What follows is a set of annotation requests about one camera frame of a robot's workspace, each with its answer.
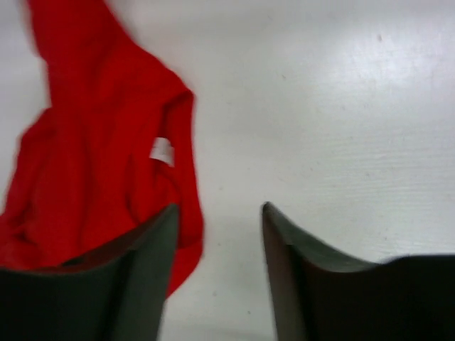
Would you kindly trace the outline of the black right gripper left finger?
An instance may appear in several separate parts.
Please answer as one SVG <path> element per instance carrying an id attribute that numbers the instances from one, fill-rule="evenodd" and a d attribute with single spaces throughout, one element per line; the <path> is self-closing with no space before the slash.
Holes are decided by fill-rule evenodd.
<path id="1" fill-rule="evenodd" d="M 1 270 L 2 340 L 156 340 L 178 208 L 67 263 Z"/>

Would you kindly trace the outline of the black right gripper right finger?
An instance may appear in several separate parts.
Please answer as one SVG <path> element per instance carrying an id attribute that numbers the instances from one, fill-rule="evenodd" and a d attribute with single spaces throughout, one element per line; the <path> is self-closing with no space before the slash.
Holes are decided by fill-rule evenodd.
<path id="1" fill-rule="evenodd" d="M 262 206 L 278 340 L 453 340 L 454 256 L 343 253 Z"/>

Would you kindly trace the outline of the red t shirt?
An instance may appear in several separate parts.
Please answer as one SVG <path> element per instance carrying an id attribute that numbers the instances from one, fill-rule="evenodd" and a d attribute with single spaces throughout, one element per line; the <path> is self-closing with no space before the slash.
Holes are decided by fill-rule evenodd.
<path id="1" fill-rule="evenodd" d="M 50 106 L 23 134 L 1 214 L 1 265 L 65 263 L 179 206 L 169 293 L 203 253 L 193 93 L 105 1 L 29 1 Z"/>

